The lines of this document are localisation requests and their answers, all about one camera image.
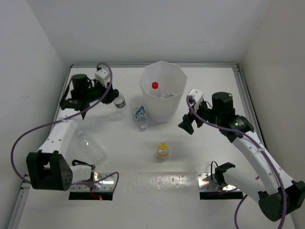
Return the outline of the black cap small bottle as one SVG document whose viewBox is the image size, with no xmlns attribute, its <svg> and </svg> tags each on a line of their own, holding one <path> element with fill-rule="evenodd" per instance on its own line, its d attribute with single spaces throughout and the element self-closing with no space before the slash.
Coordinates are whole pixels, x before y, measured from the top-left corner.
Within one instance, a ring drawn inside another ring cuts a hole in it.
<svg viewBox="0 0 305 229">
<path fill-rule="evenodd" d="M 126 105 L 126 101 L 125 101 L 125 98 L 123 96 L 122 93 L 119 93 L 118 97 L 116 97 L 114 100 L 113 100 L 113 104 L 115 105 L 116 108 L 118 109 L 121 109 L 121 108 L 124 108 L 125 105 Z"/>
</svg>

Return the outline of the red cap plastic bottle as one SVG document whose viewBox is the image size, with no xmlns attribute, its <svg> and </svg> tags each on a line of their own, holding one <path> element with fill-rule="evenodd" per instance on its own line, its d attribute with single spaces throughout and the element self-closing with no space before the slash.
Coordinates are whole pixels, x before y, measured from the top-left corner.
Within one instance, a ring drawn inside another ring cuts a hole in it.
<svg viewBox="0 0 305 229">
<path fill-rule="evenodd" d="M 161 97 L 161 90 L 160 90 L 158 82 L 152 82 L 150 95 L 155 96 L 155 97 Z"/>
</svg>

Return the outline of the yellow cap small bottle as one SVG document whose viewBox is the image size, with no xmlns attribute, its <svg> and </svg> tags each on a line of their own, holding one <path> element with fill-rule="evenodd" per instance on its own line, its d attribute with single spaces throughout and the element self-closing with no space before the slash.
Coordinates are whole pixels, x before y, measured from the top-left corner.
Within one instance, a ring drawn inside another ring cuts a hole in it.
<svg viewBox="0 0 305 229">
<path fill-rule="evenodd" d="M 157 160 L 159 162 L 165 162 L 169 156 L 169 148 L 166 142 L 159 144 L 156 150 Z"/>
</svg>

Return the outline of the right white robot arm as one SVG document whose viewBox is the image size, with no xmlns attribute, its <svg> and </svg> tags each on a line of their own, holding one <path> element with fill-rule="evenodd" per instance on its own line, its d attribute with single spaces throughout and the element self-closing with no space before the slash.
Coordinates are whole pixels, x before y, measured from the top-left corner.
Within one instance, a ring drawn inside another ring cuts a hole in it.
<svg viewBox="0 0 305 229">
<path fill-rule="evenodd" d="M 270 221 L 279 220 L 282 227 L 286 215 L 299 209 L 305 200 L 304 181 L 295 181 L 272 158 L 252 124 L 235 113 L 230 93 L 214 93 L 212 107 L 208 108 L 203 93 L 192 89 L 186 102 L 189 112 L 178 126 L 189 134 L 194 133 L 193 122 L 197 127 L 206 124 L 218 129 L 243 154 L 258 176 L 247 177 L 230 162 L 218 165 L 210 175 L 218 188 L 216 193 L 225 185 L 233 185 L 257 202 Z"/>
</svg>

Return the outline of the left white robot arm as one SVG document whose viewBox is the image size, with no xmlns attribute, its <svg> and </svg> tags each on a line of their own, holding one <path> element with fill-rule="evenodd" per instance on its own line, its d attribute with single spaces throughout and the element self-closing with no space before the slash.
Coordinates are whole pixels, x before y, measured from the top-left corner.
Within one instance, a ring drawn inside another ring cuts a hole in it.
<svg viewBox="0 0 305 229">
<path fill-rule="evenodd" d="M 30 184 L 37 190 L 67 191 L 72 185 L 93 185 L 95 164 L 78 159 L 67 162 L 70 141 L 87 112 L 98 103 L 118 105 L 120 93 L 112 87 L 112 74 L 98 70 L 94 79 L 75 74 L 60 99 L 58 118 L 36 152 L 26 157 Z"/>
</svg>

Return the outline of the green label plastic bottle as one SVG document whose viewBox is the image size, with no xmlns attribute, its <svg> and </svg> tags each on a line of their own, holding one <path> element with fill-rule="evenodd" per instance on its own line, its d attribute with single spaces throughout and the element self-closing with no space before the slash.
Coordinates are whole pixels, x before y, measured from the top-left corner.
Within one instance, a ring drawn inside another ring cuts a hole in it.
<svg viewBox="0 0 305 229">
<path fill-rule="evenodd" d="M 173 98 L 173 97 L 175 97 L 176 96 L 176 94 L 167 94 L 165 97 L 164 97 L 164 99 L 170 99 L 170 98 Z"/>
</svg>

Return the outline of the light blue label bottle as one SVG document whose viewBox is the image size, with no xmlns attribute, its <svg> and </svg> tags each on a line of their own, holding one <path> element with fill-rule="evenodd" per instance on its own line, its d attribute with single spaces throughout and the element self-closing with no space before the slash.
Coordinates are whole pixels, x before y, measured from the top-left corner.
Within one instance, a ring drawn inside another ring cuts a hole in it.
<svg viewBox="0 0 305 229">
<path fill-rule="evenodd" d="M 147 115 L 146 115 L 146 110 L 143 105 L 134 107 L 133 117 L 134 117 L 136 126 L 141 131 L 145 131 L 147 129 Z"/>
</svg>

